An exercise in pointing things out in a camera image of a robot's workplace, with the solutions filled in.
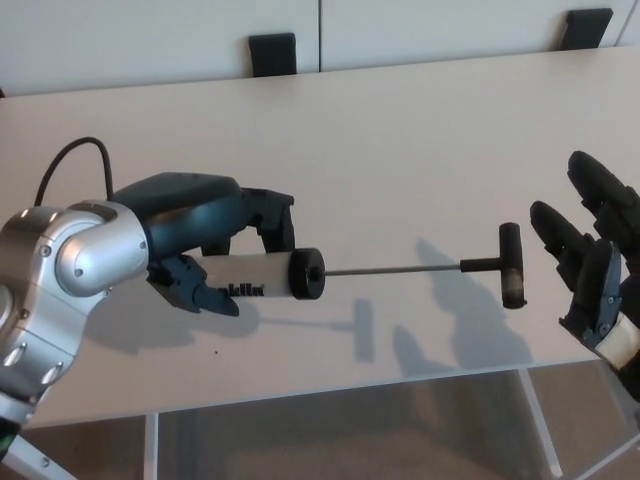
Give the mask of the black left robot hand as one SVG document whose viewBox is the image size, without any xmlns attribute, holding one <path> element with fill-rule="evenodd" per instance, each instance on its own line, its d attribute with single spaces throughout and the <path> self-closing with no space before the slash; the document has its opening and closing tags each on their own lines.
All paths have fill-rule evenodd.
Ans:
<svg viewBox="0 0 640 480">
<path fill-rule="evenodd" d="M 237 317 L 225 287 L 206 284 L 207 274 L 187 251 L 227 255 L 231 239 L 254 227 L 268 253 L 295 247 L 290 207 L 294 198 L 267 189 L 243 188 L 231 177 L 168 172 L 126 186 L 113 200 L 140 221 L 149 245 L 146 281 L 172 306 Z"/>
</svg>

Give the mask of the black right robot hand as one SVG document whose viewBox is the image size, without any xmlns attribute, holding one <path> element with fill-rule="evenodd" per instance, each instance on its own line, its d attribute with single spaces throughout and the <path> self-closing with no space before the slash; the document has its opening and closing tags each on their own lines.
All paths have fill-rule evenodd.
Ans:
<svg viewBox="0 0 640 480">
<path fill-rule="evenodd" d="M 529 209 L 534 231 L 572 294 L 559 324 L 638 400 L 639 193 L 579 150 L 569 157 L 567 176 L 594 217 L 597 238 L 541 200 Z"/>
</svg>

